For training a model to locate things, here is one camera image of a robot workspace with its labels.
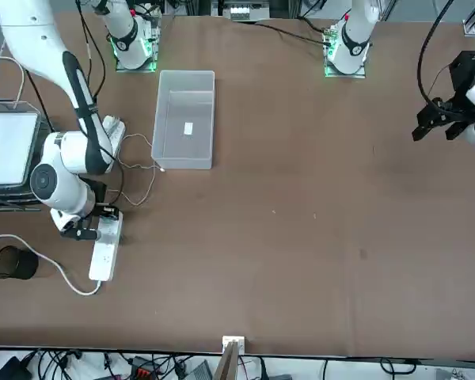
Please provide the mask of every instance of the transparent plastic box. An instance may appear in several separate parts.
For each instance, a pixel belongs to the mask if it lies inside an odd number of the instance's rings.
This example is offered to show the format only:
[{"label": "transparent plastic box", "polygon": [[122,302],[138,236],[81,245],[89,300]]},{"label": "transparent plastic box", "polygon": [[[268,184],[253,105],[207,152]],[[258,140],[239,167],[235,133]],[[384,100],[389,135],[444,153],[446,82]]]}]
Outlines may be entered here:
[{"label": "transparent plastic box", "polygon": [[151,157],[163,169],[210,169],[214,115],[214,71],[162,71]]}]

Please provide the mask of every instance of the black cylinder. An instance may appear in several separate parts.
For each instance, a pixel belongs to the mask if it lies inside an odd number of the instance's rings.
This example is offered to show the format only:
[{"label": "black cylinder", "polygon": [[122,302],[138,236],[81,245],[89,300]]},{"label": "black cylinder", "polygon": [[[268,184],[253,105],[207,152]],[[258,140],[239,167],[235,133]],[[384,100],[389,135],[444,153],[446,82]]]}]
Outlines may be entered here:
[{"label": "black cylinder", "polygon": [[7,245],[0,249],[0,279],[31,279],[39,267],[39,257],[28,249]]}]

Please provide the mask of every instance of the white label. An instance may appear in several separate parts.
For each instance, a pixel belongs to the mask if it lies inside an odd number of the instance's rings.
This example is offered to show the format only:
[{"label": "white label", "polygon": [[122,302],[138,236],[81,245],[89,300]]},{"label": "white label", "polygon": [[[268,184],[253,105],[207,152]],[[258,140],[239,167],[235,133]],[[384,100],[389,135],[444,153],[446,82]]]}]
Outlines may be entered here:
[{"label": "white label", "polygon": [[193,130],[193,123],[185,123],[184,124],[184,133],[186,135],[191,135]]}]

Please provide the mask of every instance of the brown table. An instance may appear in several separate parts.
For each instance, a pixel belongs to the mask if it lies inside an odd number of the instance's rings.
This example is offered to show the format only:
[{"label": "brown table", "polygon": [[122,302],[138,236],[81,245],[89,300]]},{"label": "brown table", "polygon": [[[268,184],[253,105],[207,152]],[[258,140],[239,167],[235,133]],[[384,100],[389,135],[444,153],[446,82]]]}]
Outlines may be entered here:
[{"label": "brown table", "polygon": [[[104,26],[88,19],[108,64],[101,115],[152,136],[158,75],[116,74]],[[86,67],[77,15],[58,20]],[[272,22],[310,34],[300,21]],[[121,201],[115,278],[97,296],[74,294],[47,263],[37,279],[0,280],[0,344],[216,352],[222,335],[244,335],[249,352],[475,359],[475,146],[441,129],[410,135],[429,26],[379,23],[368,78],[353,80],[325,79],[320,47],[270,29],[165,22],[161,70],[215,71],[214,168],[157,172],[143,207]],[[440,25],[426,87],[473,45],[461,25]],[[446,97],[441,77],[435,92]],[[2,64],[0,96],[17,80]],[[37,83],[52,119],[74,130],[66,95]],[[25,99],[37,104],[29,86]],[[123,146],[126,162],[149,156],[140,139]],[[128,170],[125,192],[139,198],[150,175]],[[47,212],[0,215],[0,233],[20,234],[93,288],[92,245],[60,238]]]}]

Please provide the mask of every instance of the white power strip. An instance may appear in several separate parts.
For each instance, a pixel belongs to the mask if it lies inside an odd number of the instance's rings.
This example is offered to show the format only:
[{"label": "white power strip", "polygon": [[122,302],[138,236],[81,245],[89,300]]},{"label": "white power strip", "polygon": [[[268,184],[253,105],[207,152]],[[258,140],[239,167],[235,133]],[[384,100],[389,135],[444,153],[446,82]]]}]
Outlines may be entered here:
[{"label": "white power strip", "polygon": [[98,232],[101,236],[93,246],[92,262],[89,265],[89,278],[95,281],[111,281],[114,274],[121,226],[124,215],[120,212],[118,220],[100,218]]}]

